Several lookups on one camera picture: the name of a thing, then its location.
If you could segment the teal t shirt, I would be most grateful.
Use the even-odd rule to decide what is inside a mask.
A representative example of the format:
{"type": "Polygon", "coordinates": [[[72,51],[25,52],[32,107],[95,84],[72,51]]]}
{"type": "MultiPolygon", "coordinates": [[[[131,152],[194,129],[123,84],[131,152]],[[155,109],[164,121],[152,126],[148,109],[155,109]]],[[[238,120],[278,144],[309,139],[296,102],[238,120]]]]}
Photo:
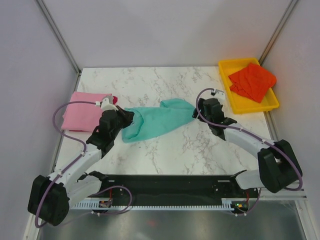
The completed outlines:
{"type": "Polygon", "coordinates": [[[133,112],[132,124],[124,128],[121,138],[124,143],[146,141],[165,135],[179,127],[189,124],[195,107],[180,98],[163,100],[158,107],[126,108],[133,112]]]}

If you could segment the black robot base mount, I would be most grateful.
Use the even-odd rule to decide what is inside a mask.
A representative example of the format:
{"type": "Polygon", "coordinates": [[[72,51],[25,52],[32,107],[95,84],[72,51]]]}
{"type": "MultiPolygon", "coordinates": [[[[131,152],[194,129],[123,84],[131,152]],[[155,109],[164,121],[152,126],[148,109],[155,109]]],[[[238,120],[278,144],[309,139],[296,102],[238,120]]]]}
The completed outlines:
{"type": "Polygon", "coordinates": [[[256,188],[241,189],[231,175],[108,175],[101,190],[124,186],[102,193],[112,203],[126,206],[217,205],[222,199],[254,199],[256,188]]]}

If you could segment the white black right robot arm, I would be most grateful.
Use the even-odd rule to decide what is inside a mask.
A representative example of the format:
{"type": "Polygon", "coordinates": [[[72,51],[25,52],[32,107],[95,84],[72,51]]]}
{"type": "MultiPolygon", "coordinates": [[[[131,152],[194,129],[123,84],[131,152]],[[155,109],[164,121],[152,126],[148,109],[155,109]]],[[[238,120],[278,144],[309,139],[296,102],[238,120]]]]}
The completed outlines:
{"type": "Polygon", "coordinates": [[[253,188],[266,188],[271,193],[301,190],[303,173],[290,143],[265,139],[247,130],[236,120],[225,117],[222,107],[216,98],[198,97],[193,118],[207,123],[213,135],[237,145],[258,162],[257,170],[235,174],[235,181],[229,184],[230,193],[240,197],[253,188]]]}

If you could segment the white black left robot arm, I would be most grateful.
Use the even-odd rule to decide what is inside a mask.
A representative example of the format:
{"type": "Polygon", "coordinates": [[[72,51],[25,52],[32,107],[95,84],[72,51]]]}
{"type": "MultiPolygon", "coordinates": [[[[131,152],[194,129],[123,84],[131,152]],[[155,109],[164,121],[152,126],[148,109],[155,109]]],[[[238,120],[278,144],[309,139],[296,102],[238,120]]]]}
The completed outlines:
{"type": "Polygon", "coordinates": [[[132,111],[119,106],[102,113],[99,125],[84,142],[83,151],[71,162],[48,176],[37,176],[31,187],[27,210],[35,215],[35,226],[45,224],[58,226],[66,218],[70,208],[87,197],[104,197],[110,185],[103,174],[85,172],[100,161],[114,146],[119,132],[130,126],[134,119],[132,111]]]}

